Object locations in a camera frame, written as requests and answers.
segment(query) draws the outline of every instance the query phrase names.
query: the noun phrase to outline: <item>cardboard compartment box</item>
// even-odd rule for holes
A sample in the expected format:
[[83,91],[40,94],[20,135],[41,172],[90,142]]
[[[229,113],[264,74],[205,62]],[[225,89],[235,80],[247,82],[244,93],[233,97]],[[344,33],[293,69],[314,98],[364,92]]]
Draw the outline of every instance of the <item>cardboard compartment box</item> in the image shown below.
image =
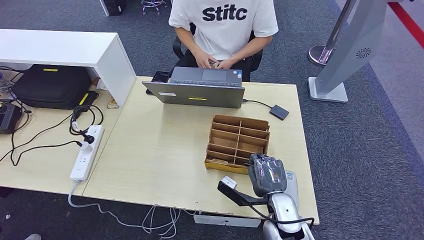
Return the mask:
[[270,139],[267,121],[215,115],[209,133],[204,165],[238,174],[248,174],[252,154],[267,154]]

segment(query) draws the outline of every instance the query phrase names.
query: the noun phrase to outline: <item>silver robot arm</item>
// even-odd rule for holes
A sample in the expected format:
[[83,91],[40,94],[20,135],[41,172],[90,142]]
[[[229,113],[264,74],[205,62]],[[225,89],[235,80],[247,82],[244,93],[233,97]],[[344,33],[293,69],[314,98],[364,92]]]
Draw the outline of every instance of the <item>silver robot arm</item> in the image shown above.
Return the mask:
[[[302,219],[299,216],[293,198],[285,193],[272,193],[269,203],[274,211],[274,218],[278,221],[295,221]],[[281,224],[266,220],[262,227],[265,240],[283,240],[285,237],[296,236],[299,240],[315,240],[306,222]]]
[[[248,165],[253,191],[259,198],[237,191],[237,183],[228,176],[219,181],[218,190],[237,205],[249,206],[266,219],[263,224],[265,240],[283,240],[291,237],[295,240],[315,240],[306,223],[312,221],[312,226],[314,218],[300,217],[295,201],[284,193],[288,188],[283,162],[274,157],[255,153],[250,156]],[[255,205],[268,205],[269,216],[256,210]]]

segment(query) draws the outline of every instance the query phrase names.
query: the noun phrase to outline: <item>white power strip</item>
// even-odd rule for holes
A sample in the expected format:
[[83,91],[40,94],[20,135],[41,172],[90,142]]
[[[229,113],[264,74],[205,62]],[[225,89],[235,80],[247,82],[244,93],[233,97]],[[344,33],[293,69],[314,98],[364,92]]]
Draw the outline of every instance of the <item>white power strip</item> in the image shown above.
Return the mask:
[[70,173],[70,179],[79,181],[87,180],[97,151],[99,150],[104,131],[105,129],[102,125],[91,125],[88,128],[87,135],[93,136],[94,142],[91,144],[88,144],[88,142],[82,143],[81,150]]

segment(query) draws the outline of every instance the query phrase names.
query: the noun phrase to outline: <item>yellow sticker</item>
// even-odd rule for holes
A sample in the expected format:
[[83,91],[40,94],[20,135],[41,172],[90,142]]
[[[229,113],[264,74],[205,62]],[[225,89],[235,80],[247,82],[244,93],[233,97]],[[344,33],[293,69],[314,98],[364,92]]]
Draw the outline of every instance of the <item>yellow sticker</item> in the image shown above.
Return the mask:
[[84,95],[84,97],[82,98],[82,100],[79,102],[79,105],[83,105],[83,103],[84,103],[84,101],[86,100],[86,98],[87,98],[87,96],[88,96],[89,94],[88,93],[86,93],[85,95]]
[[43,71],[46,71],[46,72],[57,72],[57,71],[59,71],[59,69],[44,68]]
[[204,97],[198,97],[198,96],[195,96],[195,97],[189,97],[188,99],[190,99],[190,100],[202,100],[202,101],[206,101],[207,99],[206,98],[204,98]]

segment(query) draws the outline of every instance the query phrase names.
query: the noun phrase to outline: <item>laptop lid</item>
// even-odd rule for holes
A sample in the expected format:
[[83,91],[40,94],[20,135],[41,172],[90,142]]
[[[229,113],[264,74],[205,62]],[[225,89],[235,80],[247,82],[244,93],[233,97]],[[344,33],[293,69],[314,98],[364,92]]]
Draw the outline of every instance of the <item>laptop lid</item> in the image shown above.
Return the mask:
[[141,82],[164,104],[196,105],[239,109],[244,87]]

